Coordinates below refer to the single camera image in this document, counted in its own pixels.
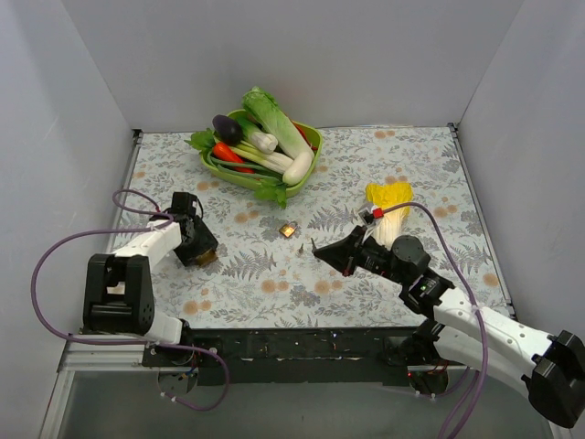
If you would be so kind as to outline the large brass padlock with keys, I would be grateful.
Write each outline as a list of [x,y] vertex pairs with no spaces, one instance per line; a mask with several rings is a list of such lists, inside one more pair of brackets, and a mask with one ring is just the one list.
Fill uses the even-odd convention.
[[198,266],[206,266],[218,259],[215,250],[207,250],[196,257],[196,263]]

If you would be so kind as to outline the small brass padlock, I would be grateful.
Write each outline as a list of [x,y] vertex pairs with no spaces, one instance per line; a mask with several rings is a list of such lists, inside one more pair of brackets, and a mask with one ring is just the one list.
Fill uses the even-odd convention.
[[299,223],[297,221],[289,221],[279,228],[279,233],[286,239],[291,238],[296,231],[299,230]]

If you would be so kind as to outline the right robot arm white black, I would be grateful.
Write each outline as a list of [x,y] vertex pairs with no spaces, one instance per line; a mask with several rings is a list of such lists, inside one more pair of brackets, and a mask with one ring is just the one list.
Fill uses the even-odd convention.
[[572,428],[583,414],[582,340],[567,330],[549,334],[473,304],[430,268],[431,257],[419,239],[402,235],[386,248],[357,226],[340,241],[314,247],[313,254],[344,276],[364,269],[400,285],[400,300],[433,329],[413,341],[420,361],[444,358],[485,370],[563,428]]

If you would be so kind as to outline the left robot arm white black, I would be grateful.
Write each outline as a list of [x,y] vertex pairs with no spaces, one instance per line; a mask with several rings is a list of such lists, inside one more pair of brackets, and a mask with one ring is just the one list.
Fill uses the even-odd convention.
[[114,253],[90,258],[83,328],[164,343],[165,357],[174,365],[186,365],[194,357],[195,345],[182,335],[184,323],[179,318],[155,309],[151,271],[172,253],[185,267],[207,265],[217,259],[217,248],[197,196],[174,193],[170,207],[154,214],[145,232]]

